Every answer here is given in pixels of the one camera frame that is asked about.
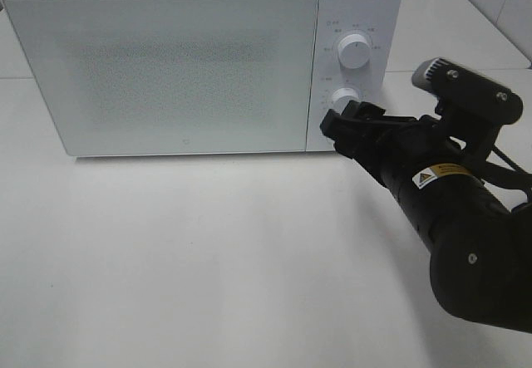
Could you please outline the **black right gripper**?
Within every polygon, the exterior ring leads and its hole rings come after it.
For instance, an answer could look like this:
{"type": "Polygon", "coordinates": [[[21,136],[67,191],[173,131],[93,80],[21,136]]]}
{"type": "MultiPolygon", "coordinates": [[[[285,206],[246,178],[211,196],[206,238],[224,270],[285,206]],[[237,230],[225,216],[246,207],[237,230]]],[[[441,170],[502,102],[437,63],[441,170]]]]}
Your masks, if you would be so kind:
{"type": "Polygon", "coordinates": [[[357,161],[393,194],[458,194],[461,175],[430,175],[434,164],[456,164],[457,147],[436,133],[438,120],[384,115],[370,102],[351,100],[342,115],[329,109],[319,128],[341,155],[357,161]]]}

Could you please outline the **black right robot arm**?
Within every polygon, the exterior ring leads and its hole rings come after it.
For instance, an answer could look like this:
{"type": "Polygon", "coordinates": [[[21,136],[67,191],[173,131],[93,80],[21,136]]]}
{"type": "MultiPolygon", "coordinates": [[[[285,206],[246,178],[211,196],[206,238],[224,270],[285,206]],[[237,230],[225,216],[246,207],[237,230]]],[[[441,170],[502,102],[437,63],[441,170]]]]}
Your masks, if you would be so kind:
{"type": "Polygon", "coordinates": [[[530,332],[530,207],[508,210],[431,117],[389,116],[351,102],[330,110],[320,128],[392,194],[429,251],[431,289],[444,311],[530,332]]]}

